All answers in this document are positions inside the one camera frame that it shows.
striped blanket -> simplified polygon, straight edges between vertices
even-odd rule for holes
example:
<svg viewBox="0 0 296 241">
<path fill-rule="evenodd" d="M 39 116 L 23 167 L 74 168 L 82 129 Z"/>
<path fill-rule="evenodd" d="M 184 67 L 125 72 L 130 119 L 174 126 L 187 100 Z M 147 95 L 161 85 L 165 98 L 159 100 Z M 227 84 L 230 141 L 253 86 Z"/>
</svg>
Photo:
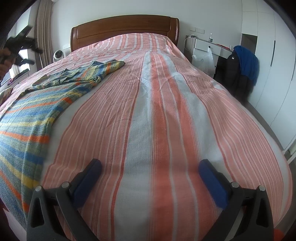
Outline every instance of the striped blanket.
<svg viewBox="0 0 296 241">
<path fill-rule="evenodd" d="M 167 37 L 124 34 L 78 49 L 17 86 L 0 115 L 42 75 L 114 58 L 124 68 L 57 119 L 41 184 L 71 181 L 97 158 L 102 175 L 79 211 L 100 240 L 201 240 L 221 212 L 197 172 L 207 158 L 229 181 L 264 185 L 277 225 L 292 199 L 281 150 Z M 60 212 L 58 217 L 73 240 Z"/>
<path fill-rule="evenodd" d="M 123 61 L 100 63 L 43 76 L 22 92 L 0 120 L 0 196 L 23 227 L 39 184 L 52 125 L 76 99 Z"/>
</svg>

pink striped bedspread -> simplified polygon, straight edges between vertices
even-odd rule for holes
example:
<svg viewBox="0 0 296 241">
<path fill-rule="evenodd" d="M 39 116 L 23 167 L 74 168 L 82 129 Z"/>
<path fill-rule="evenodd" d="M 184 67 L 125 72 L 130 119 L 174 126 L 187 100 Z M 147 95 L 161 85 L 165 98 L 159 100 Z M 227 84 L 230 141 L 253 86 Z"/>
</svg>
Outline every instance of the pink striped bedspread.
<svg viewBox="0 0 296 241">
<path fill-rule="evenodd" d="M 167 37 L 125 34 L 78 49 L 12 95 L 45 73 L 111 59 L 126 65 L 75 109 L 44 171 L 45 188 L 72 180 L 97 158 L 103 172 L 80 213 L 100 240 L 201 240 L 221 213 L 197 172 L 207 158 L 242 187 L 264 185 L 274 225 L 279 223 L 292 199 L 291 173 L 280 149 Z M 13 96 L 0 114 L 12 101 Z"/>
</svg>

white cable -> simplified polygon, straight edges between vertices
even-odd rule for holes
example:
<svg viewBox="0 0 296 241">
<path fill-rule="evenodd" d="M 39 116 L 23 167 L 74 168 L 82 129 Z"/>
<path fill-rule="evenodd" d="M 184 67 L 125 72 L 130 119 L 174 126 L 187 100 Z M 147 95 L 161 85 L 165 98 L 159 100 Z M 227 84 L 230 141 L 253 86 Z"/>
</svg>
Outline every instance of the white cable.
<svg viewBox="0 0 296 241">
<path fill-rule="evenodd" d="M 186 45 L 185 45 L 185 41 L 187 40 L 187 39 L 189 39 L 189 38 L 191 38 L 191 39 L 193 39 L 193 34 L 191 34 L 191 35 L 189 35 L 185 40 L 184 40 L 184 49 L 186 49 L 187 51 L 190 51 L 191 49 L 192 49 L 192 44 L 193 44 L 193 40 L 191 40 L 191 47 L 190 47 L 190 49 L 187 49 L 186 48 Z"/>
</svg>

pillow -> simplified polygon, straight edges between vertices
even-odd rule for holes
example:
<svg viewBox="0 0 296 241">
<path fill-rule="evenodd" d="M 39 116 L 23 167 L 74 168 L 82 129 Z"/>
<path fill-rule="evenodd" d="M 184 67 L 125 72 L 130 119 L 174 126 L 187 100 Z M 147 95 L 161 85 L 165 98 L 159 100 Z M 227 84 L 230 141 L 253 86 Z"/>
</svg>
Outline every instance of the pillow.
<svg viewBox="0 0 296 241">
<path fill-rule="evenodd" d="M 13 90 L 13 87 L 9 87 L 0 93 L 0 105 L 2 105 L 4 103 L 4 101 L 7 100 L 7 98 L 10 96 L 12 90 Z"/>
</svg>

blue gripper pad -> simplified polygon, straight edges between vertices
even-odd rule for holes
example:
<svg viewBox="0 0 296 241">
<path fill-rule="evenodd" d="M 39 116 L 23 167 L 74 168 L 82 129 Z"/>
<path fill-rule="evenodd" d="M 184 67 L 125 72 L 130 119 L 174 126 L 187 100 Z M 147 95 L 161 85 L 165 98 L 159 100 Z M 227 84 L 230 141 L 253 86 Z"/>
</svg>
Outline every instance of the blue gripper pad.
<svg viewBox="0 0 296 241">
<path fill-rule="evenodd" d="M 101 172 L 101 162 L 97 159 L 93 159 L 84 171 L 79 173 L 82 179 L 72 194 L 73 206 L 76 209 L 84 205 L 92 188 L 100 177 Z"/>
<path fill-rule="evenodd" d="M 198 166 L 198 173 L 206 185 L 208 191 L 210 192 L 212 198 L 216 205 L 222 209 L 225 209 L 228 205 L 228 192 L 225 190 L 225 186 L 219 180 L 219 173 L 209 162 L 209 160 L 204 159 L 200 162 Z"/>
</svg>

